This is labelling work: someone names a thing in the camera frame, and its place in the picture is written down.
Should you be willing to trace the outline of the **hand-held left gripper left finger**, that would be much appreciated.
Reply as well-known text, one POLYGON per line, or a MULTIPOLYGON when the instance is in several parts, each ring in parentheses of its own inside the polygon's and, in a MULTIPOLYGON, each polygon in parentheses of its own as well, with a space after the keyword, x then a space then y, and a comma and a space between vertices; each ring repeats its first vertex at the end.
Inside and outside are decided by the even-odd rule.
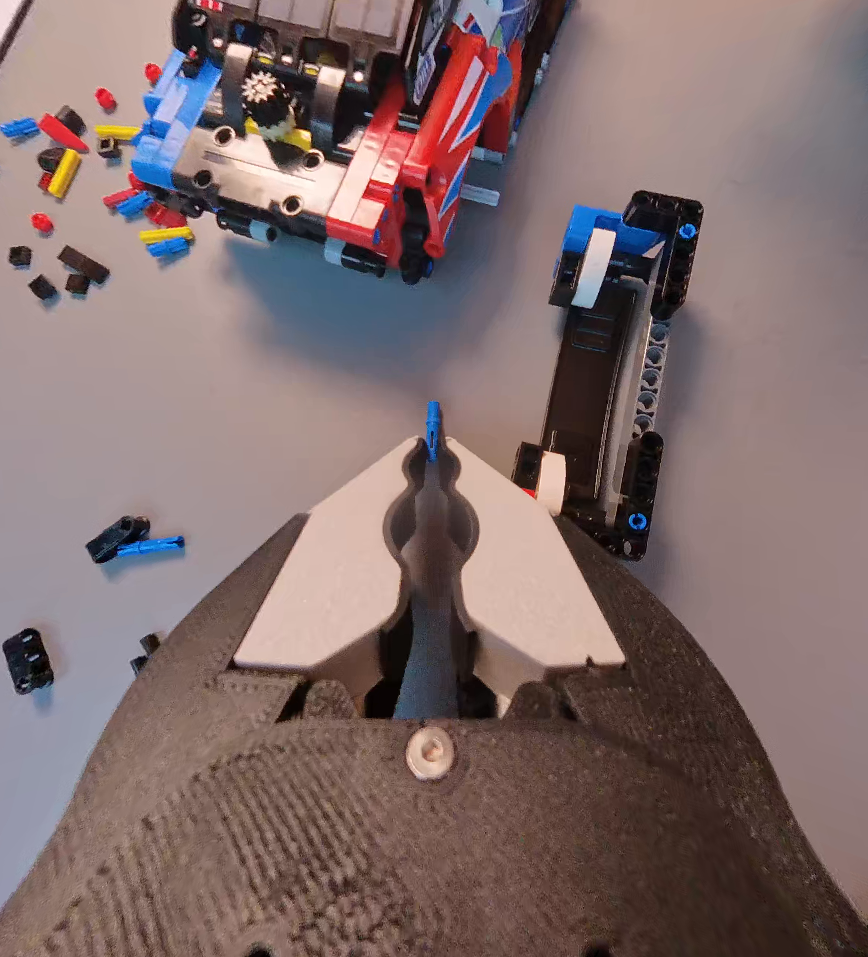
POLYGON ((364 714, 395 713, 413 643, 402 553, 427 457, 409 437, 308 511, 234 668, 336 680, 364 714))

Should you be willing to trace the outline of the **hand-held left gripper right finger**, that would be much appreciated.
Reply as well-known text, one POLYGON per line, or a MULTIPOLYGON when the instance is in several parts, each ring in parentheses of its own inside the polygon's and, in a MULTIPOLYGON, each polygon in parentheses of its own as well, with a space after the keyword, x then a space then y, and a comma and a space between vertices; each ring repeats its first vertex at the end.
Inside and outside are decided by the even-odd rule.
POLYGON ((518 689, 626 657, 547 509, 452 437, 440 451, 459 709, 502 716, 518 689))

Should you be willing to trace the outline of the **black lego frame sub-assembly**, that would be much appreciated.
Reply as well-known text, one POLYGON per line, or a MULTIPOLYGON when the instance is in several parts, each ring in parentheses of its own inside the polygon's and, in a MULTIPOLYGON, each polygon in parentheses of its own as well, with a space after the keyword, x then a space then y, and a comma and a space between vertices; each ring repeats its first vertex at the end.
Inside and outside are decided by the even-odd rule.
POLYGON ((562 335, 538 443, 512 481, 620 559, 640 560, 665 452, 656 415, 670 323, 687 299, 703 204, 652 190, 573 207, 548 301, 562 335))

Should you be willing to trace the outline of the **black lego connector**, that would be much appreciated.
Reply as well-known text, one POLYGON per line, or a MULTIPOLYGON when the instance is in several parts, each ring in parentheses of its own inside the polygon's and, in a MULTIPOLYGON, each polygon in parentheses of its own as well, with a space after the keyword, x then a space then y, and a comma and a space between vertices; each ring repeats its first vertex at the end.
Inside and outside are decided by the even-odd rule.
POLYGON ((119 554, 119 549, 147 538, 151 521, 145 516, 124 516, 114 521, 85 544, 92 563, 105 564, 119 554))

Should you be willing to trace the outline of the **black holed lego piece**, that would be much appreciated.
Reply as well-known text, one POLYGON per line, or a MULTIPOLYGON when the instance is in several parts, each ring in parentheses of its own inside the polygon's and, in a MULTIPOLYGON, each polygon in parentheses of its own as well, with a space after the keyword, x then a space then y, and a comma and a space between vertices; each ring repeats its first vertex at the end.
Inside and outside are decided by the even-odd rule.
POLYGON ((54 670, 39 630, 24 628, 6 639, 1 648, 18 695, 26 696, 54 683, 54 670))

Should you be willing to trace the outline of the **red blue lego car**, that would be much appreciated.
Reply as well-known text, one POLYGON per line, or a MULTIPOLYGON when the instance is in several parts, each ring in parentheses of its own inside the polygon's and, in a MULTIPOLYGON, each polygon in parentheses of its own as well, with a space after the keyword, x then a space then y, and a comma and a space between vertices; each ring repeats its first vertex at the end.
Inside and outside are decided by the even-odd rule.
POLYGON ((187 216, 415 284, 444 254, 470 163, 514 144, 570 6, 176 2, 133 175, 187 216))

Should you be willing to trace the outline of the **pile of loose lego pieces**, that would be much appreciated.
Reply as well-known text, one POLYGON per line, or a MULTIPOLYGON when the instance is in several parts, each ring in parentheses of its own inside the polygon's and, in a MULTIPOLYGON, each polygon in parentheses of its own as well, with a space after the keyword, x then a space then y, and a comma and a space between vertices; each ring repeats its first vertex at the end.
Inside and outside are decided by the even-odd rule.
MULTIPOLYGON (((162 79, 167 79, 156 63, 147 63, 144 72, 151 93, 155 92, 162 79)), ((113 113, 117 108, 116 99, 105 87, 96 89, 95 99, 105 114, 113 113)), ((112 166, 122 161, 123 146, 139 146, 143 135, 153 133, 154 128, 153 122, 146 121, 143 126, 100 125, 95 126, 94 131, 99 158, 112 166)), ((64 201, 88 150, 84 140, 87 128, 81 115, 64 105, 57 113, 46 113, 38 121, 25 117, 2 124, 0 132, 13 143, 28 141, 37 134, 43 134, 53 141, 53 146, 36 155, 41 171, 38 189, 46 198, 57 203, 64 201)), ((175 261, 188 255, 195 239, 188 225, 188 216, 194 216, 194 213, 171 209, 165 202, 155 198, 153 186, 146 185, 134 173, 130 172, 128 176, 129 188, 103 198, 105 209, 126 221, 139 217, 151 221, 155 228, 142 230, 139 239, 152 258, 175 261)), ((54 221, 47 212, 37 210, 31 214, 30 222, 32 229, 40 236, 50 237, 55 232, 54 221)), ((109 279, 110 271, 101 262, 70 245, 64 246, 57 258, 65 269, 64 290, 71 297, 83 299, 92 286, 103 286, 109 279)), ((8 262, 16 271, 28 270, 33 263, 33 249, 23 244, 10 246, 8 262)), ((57 286, 44 274, 36 275, 28 283, 28 288, 41 304, 54 305, 59 299, 57 286)))

